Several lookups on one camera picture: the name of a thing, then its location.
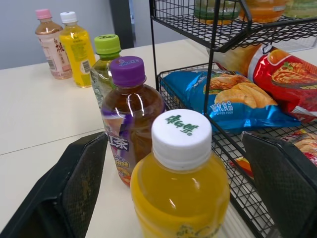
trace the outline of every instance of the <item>purple bottle cap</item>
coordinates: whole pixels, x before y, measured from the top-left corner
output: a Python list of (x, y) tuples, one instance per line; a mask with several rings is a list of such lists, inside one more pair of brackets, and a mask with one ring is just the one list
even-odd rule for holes
[(123, 56), (110, 64), (113, 84), (117, 87), (135, 87), (145, 82), (143, 60), (136, 56)]

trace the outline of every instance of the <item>wire rack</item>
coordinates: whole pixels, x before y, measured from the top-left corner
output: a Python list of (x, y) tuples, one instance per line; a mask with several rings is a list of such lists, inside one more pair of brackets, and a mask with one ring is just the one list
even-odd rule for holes
[[(177, 97), (174, 91), (164, 81), (164, 77), (174, 71), (206, 67), (208, 67), (208, 64), (200, 64), (196, 66), (165, 71), (158, 75), (159, 91), (162, 94), (169, 110), (186, 107), (185, 104)], [(257, 130), (256, 132), (281, 138), (302, 128), (304, 128), (307, 132), (317, 134), (316, 122), (303, 124), (297, 127), (268, 127)], [(241, 141), (240, 134), (215, 133), (213, 135), (212, 149), (222, 159), (225, 165), (230, 185), (231, 203), (247, 222), (248, 226), (253, 230), (256, 237), (267, 237), (274, 226), (274, 222), (271, 219), (266, 206), (259, 197), (253, 180), (248, 177), (235, 162), (235, 159), (245, 156), (244, 146)], [(236, 166), (231, 166), (229, 163), (230, 161), (232, 161)]]
[[(204, 112), (207, 112), (208, 89), (214, 52), (226, 52), (236, 47), (246, 47), (260, 43), (273, 44), (278, 42), (311, 39), (317, 36), (317, 17), (290, 18), (282, 16), (273, 23), (256, 23), (252, 19), (246, 0), (149, 0), (151, 14), (151, 31), (155, 76), (157, 90), (163, 95), (168, 109), (186, 108), (184, 103), (164, 82), (164, 76), (177, 70), (208, 68), (205, 93)], [(209, 63), (192, 67), (165, 71), (160, 74), (156, 68), (155, 35), (153, 22), (156, 21), (210, 49)], [(245, 156), (244, 147), (239, 134), (227, 134), (207, 113), (206, 117), (219, 131), (213, 136), (212, 148), (223, 160), (230, 184), (231, 203), (258, 238), (277, 238), (265, 205), (258, 196), (254, 181), (238, 166), (234, 159)], [(305, 125), (308, 131), (315, 132), (315, 124)], [(296, 131), (294, 128), (270, 128), (259, 130), (258, 133), (281, 137)]]
[[(208, 48), (211, 47), (212, 34), (215, 32), (215, 45), (212, 49), (216, 52), (225, 52), (238, 46), (246, 47), (259, 43), (277, 43), (317, 36), (317, 24), (315, 24), (317, 17), (295, 19), (282, 16), (277, 22), (255, 23), (252, 22), (244, 0), (221, 2), (223, 5), (219, 10), (219, 18), (222, 20), (216, 27), (197, 20), (197, 14), (194, 14), (194, 0), (155, 0), (152, 18)], [(230, 23), (224, 24), (221, 16), (229, 5), (233, 5), (232, 16), (229, 17)], [(240, 18), (237, 18), (235, 12), (240, 8), (245, 14), (240, 14)]]

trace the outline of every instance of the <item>wall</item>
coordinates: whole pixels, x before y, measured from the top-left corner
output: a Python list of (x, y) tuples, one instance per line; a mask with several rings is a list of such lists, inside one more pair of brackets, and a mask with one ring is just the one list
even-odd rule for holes
[[(137, 46), (152, 44), (150, 7), (148, 0), (132, 0), (135, 22), (135, 35)], [(183, 35), (170, 30), (169, 28), (154, 22), (155, 43), (164, 43), (186, 39)]]
[(90, 32), (91, 39), (113, 33), (108, 0), (1, 0), (0, 69), (45, 62), (36, 38), (39, 21), (35, 10), (49, 8), (53, 21), (62, 24), (59, 14), (75, 11), (79, 25)]

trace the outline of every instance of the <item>bottle label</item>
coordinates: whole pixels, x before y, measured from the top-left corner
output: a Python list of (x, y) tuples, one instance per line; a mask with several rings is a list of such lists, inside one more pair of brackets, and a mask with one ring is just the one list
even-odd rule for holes
[(285, 9), (286, 9), (286, 5), (273, 7), (273, 11), (284, 11)]
[(138, 162), (137, 159), (140, 160), (148, 155), (152, 148), (152, 123), (136, 125), (133, 116), (138, 113), (134, 112), (134, 115), (131, 115), (102, 110), (115, 165), (120, 178), (128, 186), (132, 171)]
[(194, 230), (189, 225), (182, 225), (179, 231), (176, 233), (177, 238), (214, 238), (217, 236), (220, 229), (220, 225), (216, 228), (213, 226), (206, 226), (199, 230)]
[(99, 75), (93, 68), (90, 71), (90, 75), (91, 75), (92, 87), (93, 87), (93, 90), (98, 102), (98, 106), (100, 109), (103, 103), (104, 97), (98, 82)]
[(63, 45), (59, 40), (60, 32), (49, 35), (37, 35), (43, 47), (45, 57), (54, 77), (70, 77), (70, 63)]
[(69, 57), (75, 83), (79, 87), (91, 86), (90, 69), (96, 61), (88, 33), (72, 33), (71, 39), (62, 35), (61, 41)]

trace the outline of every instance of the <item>yellow juice bottle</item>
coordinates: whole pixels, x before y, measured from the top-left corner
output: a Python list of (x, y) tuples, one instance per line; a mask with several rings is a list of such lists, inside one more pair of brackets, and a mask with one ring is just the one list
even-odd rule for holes
[(75, 83), (81, 88), (90, 87), (90, 68), (95, 64), (96, 59), (89, 33), (77, 25), (75, 12), (63, 12), (60, 17), (65, 28), (59, 38), (67, 52)]
[(224, 165), (211, 153), (210, 122), (195, 111), (168, 111), (154, 121), (152, 140), (131, 178), (144, 238), (215, 238), (230, 192)]

